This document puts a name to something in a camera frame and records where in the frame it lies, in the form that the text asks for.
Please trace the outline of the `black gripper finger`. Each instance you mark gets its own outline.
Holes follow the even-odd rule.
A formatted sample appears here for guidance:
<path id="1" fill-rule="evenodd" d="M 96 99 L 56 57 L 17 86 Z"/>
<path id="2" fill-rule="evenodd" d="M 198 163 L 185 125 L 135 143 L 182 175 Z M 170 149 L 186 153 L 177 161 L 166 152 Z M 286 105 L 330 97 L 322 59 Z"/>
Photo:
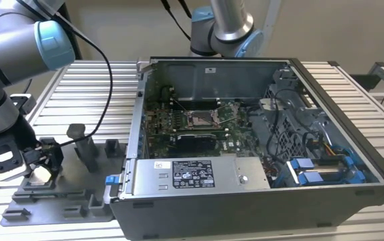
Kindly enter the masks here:
<path id="1" fill-rule="evenodd" d="M 25 163 L 25 171 L 27 173 L 32 172 L 32 165 L 37 165 L 43 160 L 44 160 L 44 153 L 41 150 L 28 150 L 27 152 L 23 153 L 23 159 Z"/>
<path id="2" fill-rule="evenodd" d="M 43 142 L 43 154 L 47 157 L 44 167 L 49 170 L 53 176 L 57 176 L 61 171 L 61 163 L 64 155 L 57 142 Z"/>

